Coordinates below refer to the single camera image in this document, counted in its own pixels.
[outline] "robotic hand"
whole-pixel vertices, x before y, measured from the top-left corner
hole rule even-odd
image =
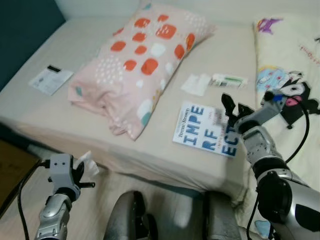
[[[247,160],[257,180],[258,209],[270,221],[282,240],[320,239],[320,193],[292,172],[277,152],[275,143],[262,124],[279,114],[287,100],[280,90],[268,91],[257,111],[222,95],[228,124],[242,134]]]
[[[73,169],[73,157],[69,154],[52,155],[45,167],[50,168],[48,181],[53,183],[53,195],[39,215],[35,240],[65,240],[72,202],[79,198],[81,188],[94,188],[95,183],[80,182],[85,165],[81,162]]]

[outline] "wooden floor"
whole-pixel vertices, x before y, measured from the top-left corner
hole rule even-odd
[[[34,238],[39,226],[39,212],[52,193],[53,186],[47,181],[48,177],[47,169],[37,169],[22,192],[22,208],[30,239]],[[101,169],[95,181],[96,187],[82,189],[80,198],[72,204],[67,239],[102,240],[117,199],[129,190],[142,192],[147,211],[154,215],[157,222],[159,240],[202,239],[201,200],[105,169]],[[0,239],[24,239],[17,200],[13,201],[0,219]]]

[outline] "mattress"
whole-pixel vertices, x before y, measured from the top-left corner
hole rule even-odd
[[[28,85],[48,65],[76,72],[126,21],[126,17],[114,16],[67,21],[0,93],[0,121],[76,158],[91,150],[94,160],[112,171],[200,192],[217,190],[231,196],[235,204],[241,202],[250,170],[243,148],[236,158],[227,158],[173,143],[172,138],[183,101],[222,109],[221,95],[226,92],[236,102],[254,104],[256,55],[251,25],[217,24],[215,35],[183,60],[136,141],[112,135],[106,118],[72,106],[67,100],[68,83],[53,96]],[[180,89],[189,75],[202,73],[242,76],[249,81],[242,89],[211,86],[203,97]]]

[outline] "book cover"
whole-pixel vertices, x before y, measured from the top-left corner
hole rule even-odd
[[[186,101],[179,113],[173,141],[234,158],[240,135],[228,125],[224,110]]]

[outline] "pink pillow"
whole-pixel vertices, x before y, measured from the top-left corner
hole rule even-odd
[[[127,132],[135,140],[184,56],[214,29],[203,16],[144,2],[74,75],[68,99],[106,116],[114,134]]]

